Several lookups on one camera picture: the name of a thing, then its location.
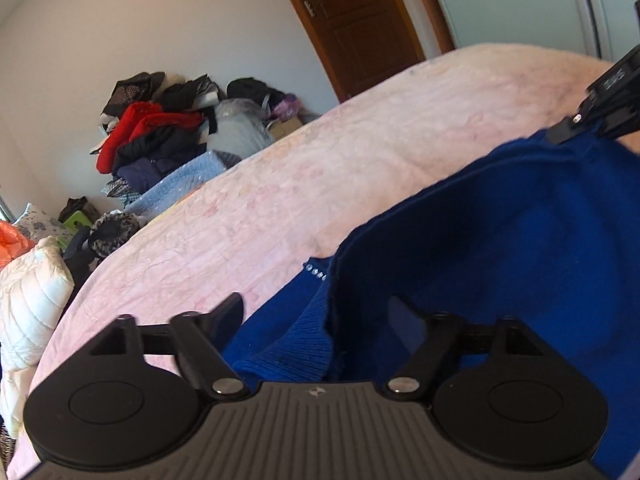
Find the light blue blanket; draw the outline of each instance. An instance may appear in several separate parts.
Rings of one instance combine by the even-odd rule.
[[[124,209],[149,222],[161,215],[189,192],[226,170],[213,152],[206,152],[167,175],[143,196]]]

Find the white wardrobe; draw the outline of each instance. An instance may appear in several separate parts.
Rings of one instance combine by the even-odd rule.
[[[456,46],[530,43],[618,60],[640,43],[636,0],[440,0]]]

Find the white quilted coat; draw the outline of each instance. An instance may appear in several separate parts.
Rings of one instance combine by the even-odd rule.
[[[74,282],[53,237],[0,271],[0,415],[17,438],[31,380]]]

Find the bed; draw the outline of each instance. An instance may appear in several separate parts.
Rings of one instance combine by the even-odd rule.
[[[532,46],[479,45],[334,108],[210,181],[107,258],[61,320],[32,389],[118,314],[161,323],[238,291],[250,316],[308,257],[330,256],[356,226],[571,113],[608,66]],[[173,369],[167,358],[149,361]],[[8,477],[36,464],[22,434]]]

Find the silver rivet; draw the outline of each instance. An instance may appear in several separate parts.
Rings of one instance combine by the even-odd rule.
[[[244,383],[240,379],[225,377],[224,379],[218,379],[211,387],[217,394],[233,395],[242,391]]]
[[[394,377],[386,386],[396,394],[412,394],[420,388],[420,383],[412,377]]]

